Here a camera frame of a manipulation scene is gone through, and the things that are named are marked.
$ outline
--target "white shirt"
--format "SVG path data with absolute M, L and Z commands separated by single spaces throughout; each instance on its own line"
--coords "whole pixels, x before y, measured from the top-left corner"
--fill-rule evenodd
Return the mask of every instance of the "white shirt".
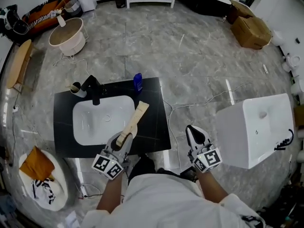
M 234 194 L 216 204 L 204 199 L 191 181 L 171 175 L 145 174 L 132 179 L 123 203 L 111 214 L 91 210 L 81 227 L 263 228 L 265 223 Z

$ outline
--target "drain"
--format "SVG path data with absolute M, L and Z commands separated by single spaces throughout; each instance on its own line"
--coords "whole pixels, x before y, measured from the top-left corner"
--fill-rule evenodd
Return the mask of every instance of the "drain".
M 105 115 L 105 116 L 103 117 L 103 120 L 104 120 L 105 122 L 109 122 L 109 121 L 111 121 L 111 116 L 110 116 L 110 115 Z

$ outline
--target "power outlet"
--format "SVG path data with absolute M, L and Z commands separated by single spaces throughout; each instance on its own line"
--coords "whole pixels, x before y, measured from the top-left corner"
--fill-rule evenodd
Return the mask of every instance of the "power outlet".
M 13 113 L 17 112 L 19 110 L 18 106 L 15 106 L 15 108 L 13 107 Z
M 84 187 L 84 185 L 81 185 L 81 186 L 80 186 L 80 190 L 81 190 L 82 195 L 83 195 L 84 197 L 87 197 L 87 196 L 88 196 L 87 191 L 86 191 L 86 188 Z

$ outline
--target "blue bottle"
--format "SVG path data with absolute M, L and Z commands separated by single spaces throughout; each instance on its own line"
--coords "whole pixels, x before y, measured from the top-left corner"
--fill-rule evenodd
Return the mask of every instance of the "blue bottle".
M 142 89 L 143 89 L 143 77 L 142 77 L 142 74 L 141 73 L 138 73 L 134 76 L 134 79 L 133 79 L 133 83 L 134 83 L 134 90 L 137 94 L 139 94 Z

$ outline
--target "trash can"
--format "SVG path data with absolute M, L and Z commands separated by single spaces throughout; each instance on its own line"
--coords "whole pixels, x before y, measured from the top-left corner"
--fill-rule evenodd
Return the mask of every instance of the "trash can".
M 70 0 L 70 2 L 66 4 L 65 9 L 72 18 L 80 18 L 84 13 L 79 0 Z
M 115 2 L 116 2 L 116 7 L 118 9 L 122 9 L 125 7 L 126 0 L 115 0 Z

